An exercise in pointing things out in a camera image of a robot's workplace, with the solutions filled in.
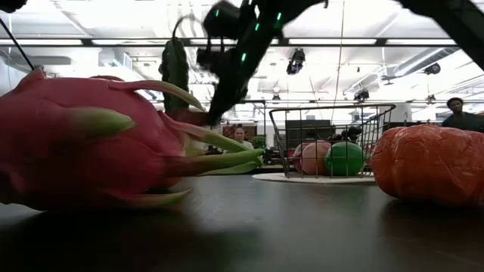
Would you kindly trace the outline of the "red yellow mango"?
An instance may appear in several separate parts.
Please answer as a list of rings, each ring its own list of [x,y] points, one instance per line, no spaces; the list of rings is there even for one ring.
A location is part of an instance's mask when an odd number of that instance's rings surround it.
[[[294,150],[293,153],[293,164],[296,168],[296,170],[301,173],[302,172],[302,166],[301,166],[301,156],[303,153],[304,148],[308,145],[308,143],[301,143],[299,144],[296,149]]]

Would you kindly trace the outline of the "person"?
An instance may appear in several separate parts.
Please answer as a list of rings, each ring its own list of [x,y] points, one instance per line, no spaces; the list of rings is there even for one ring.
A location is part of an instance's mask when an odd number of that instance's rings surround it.
[[[459,97],[452,97],[446,102],[452,114],[442,122],[442,127],[484,133],[484,116],[463,111],[464,102]]]
[[[234,131],[234,139],[237,142],[243,144],[248,149],[250,149],[250,150],[254,149],[253,145],[249,141],[245,140],[245,131],[242,127],[236,127],[236,129]]]

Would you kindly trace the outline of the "green lime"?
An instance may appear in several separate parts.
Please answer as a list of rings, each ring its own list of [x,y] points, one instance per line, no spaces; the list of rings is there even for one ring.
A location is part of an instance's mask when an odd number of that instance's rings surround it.
[[[364,155],[359,145],[352,142],[335,143],[324,157],[324,165],[330,176],[352,177],[360,174]]]

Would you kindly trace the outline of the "black grape bunch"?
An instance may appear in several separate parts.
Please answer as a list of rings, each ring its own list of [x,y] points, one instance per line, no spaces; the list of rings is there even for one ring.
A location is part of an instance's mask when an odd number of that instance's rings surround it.
[[[328,140],[330,142],[336,143],[339,141],[349,141],[354,144],[357,143],[358,136],[362,133],[362,130],[359,127],[349,126],[346,129],[343,129],[339,134],[331,135]]]

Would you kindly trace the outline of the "white round plate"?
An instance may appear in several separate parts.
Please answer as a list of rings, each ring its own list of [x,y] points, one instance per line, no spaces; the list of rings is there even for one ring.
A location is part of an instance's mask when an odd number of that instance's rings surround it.
[[[261,181],[277,181],[304,184],[374,184],[373,176],[364,177],[328,177],[328,176],[291,176],[287,177],[284,173],[265,173],[256,174],[252,178]]]

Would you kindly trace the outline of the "orange bumpy fruit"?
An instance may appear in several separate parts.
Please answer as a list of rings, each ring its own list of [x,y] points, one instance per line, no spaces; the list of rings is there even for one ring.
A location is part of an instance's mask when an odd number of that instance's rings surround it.
[[[435,125],[395,127],[371,153],[377,186],[397,199],[484,205],[484,133]]]

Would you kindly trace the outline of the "pink dragon fruit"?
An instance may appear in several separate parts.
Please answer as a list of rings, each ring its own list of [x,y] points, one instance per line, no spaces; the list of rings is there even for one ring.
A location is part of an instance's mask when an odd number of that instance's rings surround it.
[[[232,175],[262,151],[172,119],[140,95],[198,99],[168,82],[48,78],[34,69],[0,96],[0,203],[39,211],[160,209],[184,177]]]

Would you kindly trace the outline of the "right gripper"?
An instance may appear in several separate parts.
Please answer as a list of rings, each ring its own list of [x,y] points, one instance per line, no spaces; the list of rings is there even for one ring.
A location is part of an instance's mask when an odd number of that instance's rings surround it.
[[[248,82],[272,39],[299,16],[299,0],[243,0],[240,11],[235,67],[228,66],[229,51],[197,49],[197,63],[219,77],[206,115],[207,125],[218,124],[224,113],[247,96]]]

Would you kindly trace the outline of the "black monitor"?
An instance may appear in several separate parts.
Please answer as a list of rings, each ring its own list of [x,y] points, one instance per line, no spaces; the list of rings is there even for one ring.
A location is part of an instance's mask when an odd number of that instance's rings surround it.
[[[296,148],[299,144],[314,140],[327,140],[335,133],[330,120],[288,120],[285,122],[286,147]]]

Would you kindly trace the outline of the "pink peach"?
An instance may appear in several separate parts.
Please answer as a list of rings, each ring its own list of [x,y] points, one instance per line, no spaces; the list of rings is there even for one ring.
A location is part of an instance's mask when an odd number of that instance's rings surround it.
[[[326,141],[313,142],[305,146],[302,151],[302,170],[308,175],[328,175],[324,158],[331,148]]]

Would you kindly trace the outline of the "black metal rig frame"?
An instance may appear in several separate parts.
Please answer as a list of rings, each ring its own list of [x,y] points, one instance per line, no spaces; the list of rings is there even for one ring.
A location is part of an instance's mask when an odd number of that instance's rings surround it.
[[[0,37],[0,46],[10,47],[19,44],[22,47],[108,47],[108,48],[157,48],[164,46],[168,38],[20,38],[17,40]],[[283,38],[272,39],[271,47],[418,47],[418,48],[447,48],[456,47],[458,44],[452,39],[389,39],[389,38],[365,38],[365,37],[328,37],[328,38]]]

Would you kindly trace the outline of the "green cucumber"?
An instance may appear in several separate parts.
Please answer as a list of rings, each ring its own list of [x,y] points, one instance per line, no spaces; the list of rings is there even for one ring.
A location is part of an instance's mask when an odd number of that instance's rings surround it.
[[[162,52],[162,61],[158,71],[162,81],[171,83],[186,92],[188,88],[188,61],[184,43],[177,37],[171,38]],[[187,109],[188,103],[172,94],[163,94],[165,113],[173,116],[176,110]]]

